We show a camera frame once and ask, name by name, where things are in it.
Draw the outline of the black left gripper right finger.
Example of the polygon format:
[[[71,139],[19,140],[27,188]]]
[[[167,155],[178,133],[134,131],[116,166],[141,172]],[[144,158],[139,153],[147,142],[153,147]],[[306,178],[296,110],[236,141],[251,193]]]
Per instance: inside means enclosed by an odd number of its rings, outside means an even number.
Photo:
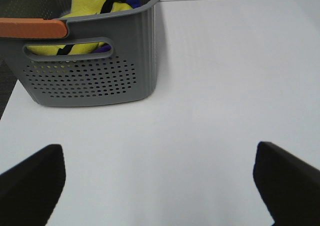
[[[257,145],[253,180],[275,226],[320,224],[320,171],[278,145]]]

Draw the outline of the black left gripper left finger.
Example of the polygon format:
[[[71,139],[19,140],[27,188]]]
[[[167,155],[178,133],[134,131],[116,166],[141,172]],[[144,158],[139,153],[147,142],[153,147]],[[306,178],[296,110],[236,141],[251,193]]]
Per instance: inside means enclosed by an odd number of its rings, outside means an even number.
[[[0,175],[0,224],[45,226],[63,192],[63,148],[50,144]]]

